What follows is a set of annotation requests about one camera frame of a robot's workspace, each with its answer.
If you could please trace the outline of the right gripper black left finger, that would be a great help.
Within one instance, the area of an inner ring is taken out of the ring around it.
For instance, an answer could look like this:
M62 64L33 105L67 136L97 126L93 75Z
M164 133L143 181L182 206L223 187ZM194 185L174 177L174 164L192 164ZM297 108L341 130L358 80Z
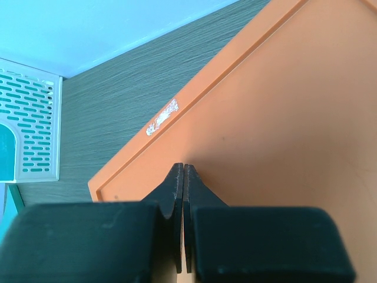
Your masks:
M176 282L183 165L136 202L25 208L1 243L2 282Z

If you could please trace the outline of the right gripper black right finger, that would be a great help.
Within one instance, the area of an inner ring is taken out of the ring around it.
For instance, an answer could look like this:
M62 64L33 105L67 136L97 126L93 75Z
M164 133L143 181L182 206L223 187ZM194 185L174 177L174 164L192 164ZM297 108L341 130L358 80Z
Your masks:
M354 282L333 219L302 206L229 206L184 167L186 270L194 282Z

